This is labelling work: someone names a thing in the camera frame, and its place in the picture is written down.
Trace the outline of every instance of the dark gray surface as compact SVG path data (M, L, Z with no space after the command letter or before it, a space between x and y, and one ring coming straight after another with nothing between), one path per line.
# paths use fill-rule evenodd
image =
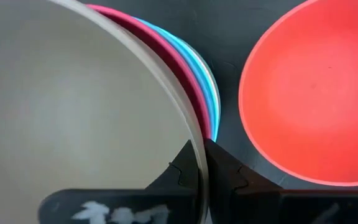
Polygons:
M286 189L331 189L287 175L248 140L237 107L245 60L259 37L304 0L82 0L113 7L164 28L193 46L211 67L221 95L218 144Z

